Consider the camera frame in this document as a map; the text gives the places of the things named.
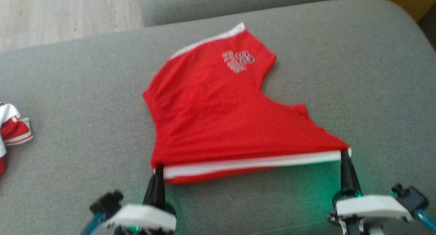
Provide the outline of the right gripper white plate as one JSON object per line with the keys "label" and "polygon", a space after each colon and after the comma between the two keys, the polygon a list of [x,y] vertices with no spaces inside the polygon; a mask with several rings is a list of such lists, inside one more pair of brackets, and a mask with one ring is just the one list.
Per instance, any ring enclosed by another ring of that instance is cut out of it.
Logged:
{"label": "right gripper white plate", "polygon": [[341,189],[332,198],[328,221],[343,235],[385,235],[383,223],[413,220],[409,211],[391,195],[362,195],[348,150],[341,150]]}

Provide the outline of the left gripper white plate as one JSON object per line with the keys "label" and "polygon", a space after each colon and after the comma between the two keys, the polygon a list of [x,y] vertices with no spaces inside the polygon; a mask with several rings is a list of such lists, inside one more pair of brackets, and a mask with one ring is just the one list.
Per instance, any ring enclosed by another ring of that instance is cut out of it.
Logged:
{"label": "left gripper white plate", "polygon": [[143,205],[127,204],[103,223],[114,235],[174,235],[176,216],[165,208],[164,166],[158,164],[152,174]]}

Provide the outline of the red shorts white waistband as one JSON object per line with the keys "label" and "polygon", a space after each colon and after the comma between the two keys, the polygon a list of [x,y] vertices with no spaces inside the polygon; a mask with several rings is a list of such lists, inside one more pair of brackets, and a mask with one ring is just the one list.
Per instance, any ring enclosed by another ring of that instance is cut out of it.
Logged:
{"label": "red shorts white waistband", "polygon": [[143,93],[156,130],[152,170],[185,184],[351,154],[304,104],[263,93],[276,59],[242,22],[174,53]]}

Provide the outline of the red basketball jersey number 23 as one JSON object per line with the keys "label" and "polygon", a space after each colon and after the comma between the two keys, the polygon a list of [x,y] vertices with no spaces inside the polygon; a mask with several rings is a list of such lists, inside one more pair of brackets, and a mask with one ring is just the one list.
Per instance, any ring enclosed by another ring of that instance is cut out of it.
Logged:
{"label": "red basketball jersey number 23", "polygon": [[14,105],[0,102],[0,177],[7,169],[7,147],[23,144],[33,137],[29,119],[21,117]]}

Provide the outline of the large grey sofa seat cushion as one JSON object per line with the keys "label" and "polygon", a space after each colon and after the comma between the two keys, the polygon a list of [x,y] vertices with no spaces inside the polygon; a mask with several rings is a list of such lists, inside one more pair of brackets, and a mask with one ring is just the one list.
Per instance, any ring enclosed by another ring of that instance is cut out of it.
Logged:
{"label": "large grey sofa seat cushion", "polygon": [[79,235],[115,189],[141,203],[155,140],[143,91],[171,54],[240,22],[277,54],[265,94],[351,145],[364,194],[413,185],[436,217],[436,51],[398,5],[335,0],[0,53],[0,101],[34,133],[8,154],[0,235]]}

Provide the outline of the small grey sofa cushion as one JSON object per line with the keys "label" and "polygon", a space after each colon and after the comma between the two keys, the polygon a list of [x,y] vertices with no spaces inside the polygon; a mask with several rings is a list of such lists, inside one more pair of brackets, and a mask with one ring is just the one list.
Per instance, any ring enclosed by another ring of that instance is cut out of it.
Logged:
{"label": "small grey sofa cushion", "polygon": [[327,0],[138,0],[145,27]]}

